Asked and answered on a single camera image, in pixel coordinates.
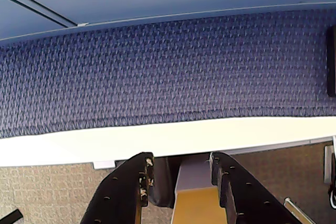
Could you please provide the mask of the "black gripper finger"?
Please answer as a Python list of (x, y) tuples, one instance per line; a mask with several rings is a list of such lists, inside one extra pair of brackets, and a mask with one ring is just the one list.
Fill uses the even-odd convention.
[(141, 223), (154, 186), (154, 157), (141, 152), (119, 164), (97, 187), (81, 223)]
[(227, 223), (298, 223), (299, 220), (244, 166), (228, 154), (209, 156), (211, 183)]

